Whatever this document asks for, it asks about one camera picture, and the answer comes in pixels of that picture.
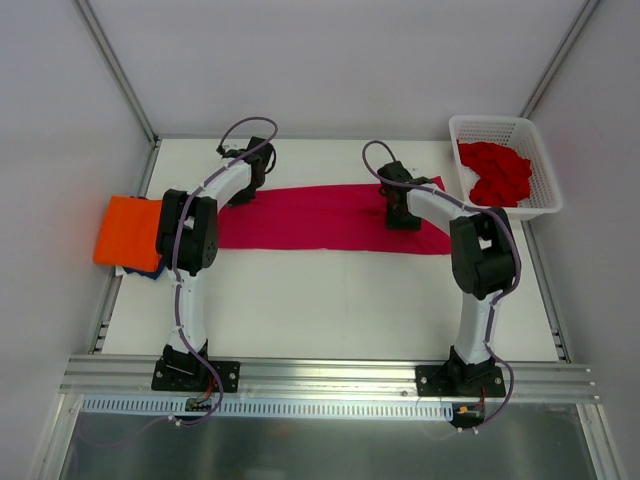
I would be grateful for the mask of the magenta t shirt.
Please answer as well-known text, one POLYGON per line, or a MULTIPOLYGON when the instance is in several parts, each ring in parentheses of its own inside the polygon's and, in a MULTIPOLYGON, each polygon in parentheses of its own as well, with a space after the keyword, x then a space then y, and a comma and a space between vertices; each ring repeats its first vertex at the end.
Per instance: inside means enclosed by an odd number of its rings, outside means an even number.
POLYGON ((264 190, 218 216, 219 247, 236 250, 334 250, 448 255, 449 236, 425 220, 417 231, 386 226, 376 184, 264 190))

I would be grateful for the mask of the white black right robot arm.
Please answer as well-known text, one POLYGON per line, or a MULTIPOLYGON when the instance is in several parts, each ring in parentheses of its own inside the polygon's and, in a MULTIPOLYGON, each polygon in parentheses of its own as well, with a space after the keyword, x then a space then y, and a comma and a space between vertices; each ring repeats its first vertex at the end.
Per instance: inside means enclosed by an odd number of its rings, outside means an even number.
POLYGON ((426 220, 449 236, 451 269, 462 291, 458 334, 448 360, 426 380, 446 395, 478 396, 493 385, 491 349, 502 299, 520 280, 521 261, 504 210, 467 206, 425 177, 414 178, 399 161, 376 172, 391 229, 416 230, 426 220))

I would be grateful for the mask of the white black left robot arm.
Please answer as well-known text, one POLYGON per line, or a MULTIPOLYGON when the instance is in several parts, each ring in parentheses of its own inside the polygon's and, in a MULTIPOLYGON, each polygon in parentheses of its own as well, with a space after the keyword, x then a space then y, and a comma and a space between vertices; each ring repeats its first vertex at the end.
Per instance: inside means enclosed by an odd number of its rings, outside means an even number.
POLYGON ((169 189, 161 200, 156 251, 172 286, 174 325, 156 362, 154 390, 218 386, 207 354, 203 271, 218 253, 220 210, 253 200, 275 166, 277 154, 271 142, 260 137, 252 137, 244 149, 220 145, 217 152, 223 165, 194 192, 169 189))

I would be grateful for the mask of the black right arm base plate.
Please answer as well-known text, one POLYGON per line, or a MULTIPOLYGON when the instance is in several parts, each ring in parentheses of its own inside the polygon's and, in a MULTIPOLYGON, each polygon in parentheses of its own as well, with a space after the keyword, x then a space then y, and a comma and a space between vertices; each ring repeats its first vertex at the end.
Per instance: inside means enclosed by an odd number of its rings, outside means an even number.
POLYGON ((505 381, 495 364, 486 366, 418 365, 414 369, 415 384, 420 397, 481 397, 504 398, 505 381))

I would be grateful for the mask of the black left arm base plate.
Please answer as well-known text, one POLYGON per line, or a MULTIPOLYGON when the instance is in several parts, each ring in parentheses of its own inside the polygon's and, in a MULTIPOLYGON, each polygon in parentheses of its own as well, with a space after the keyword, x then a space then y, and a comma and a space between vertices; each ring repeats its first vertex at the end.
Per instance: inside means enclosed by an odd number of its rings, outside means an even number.
POLYGON ((163 358, 155 364, 151 380, 151 390, 160 392, 204 393, 209 386, 214 392, 236 393, 241 373, 241 363, 237 361, 214 361, 209 364, 218 374, 222 387, 219 387, 211 371, 202 363, 196 362, 195 374, 168 366, 163 358))

